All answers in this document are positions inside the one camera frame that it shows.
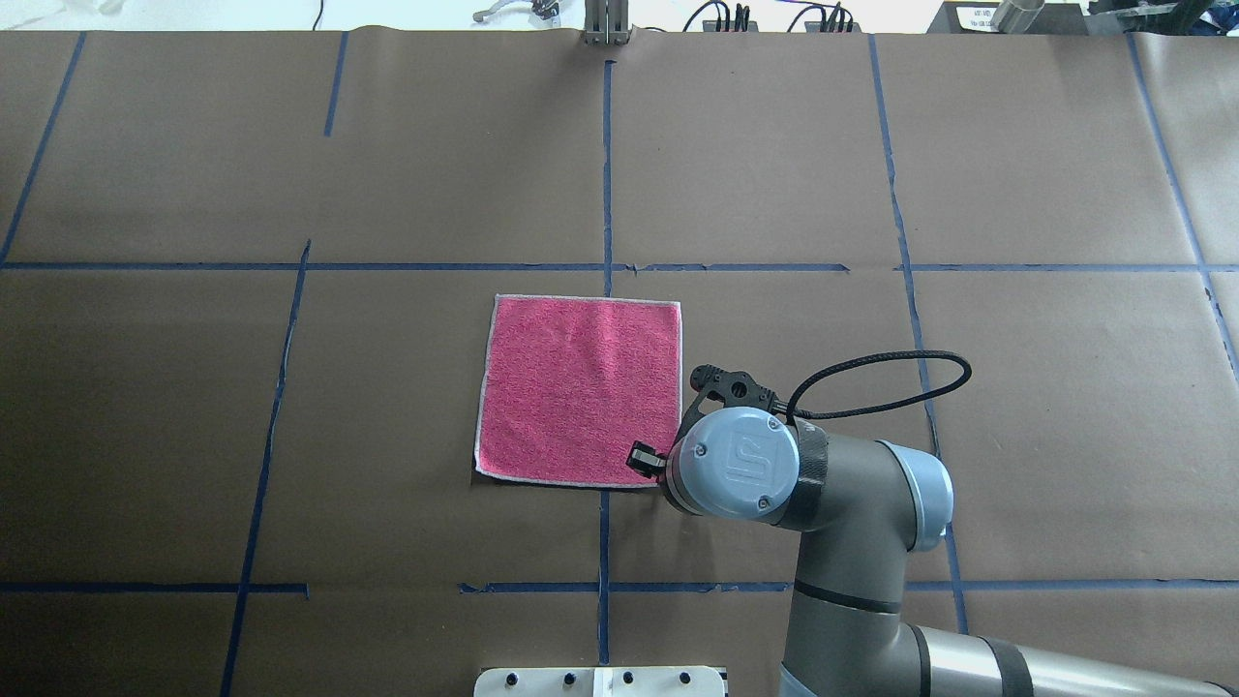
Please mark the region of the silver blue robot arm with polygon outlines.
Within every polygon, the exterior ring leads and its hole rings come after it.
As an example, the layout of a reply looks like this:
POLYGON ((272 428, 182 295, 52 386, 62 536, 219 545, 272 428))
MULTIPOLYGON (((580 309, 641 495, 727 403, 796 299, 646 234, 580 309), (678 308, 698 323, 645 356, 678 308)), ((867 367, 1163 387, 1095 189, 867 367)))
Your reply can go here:
POLYGON ((935 456, 717 409, 627 464, 690 515, 800 535, 782 696, 1234 696, 1234 685, 924 629, 902 617, 909 556, 940 543, 954 487, 935 456))

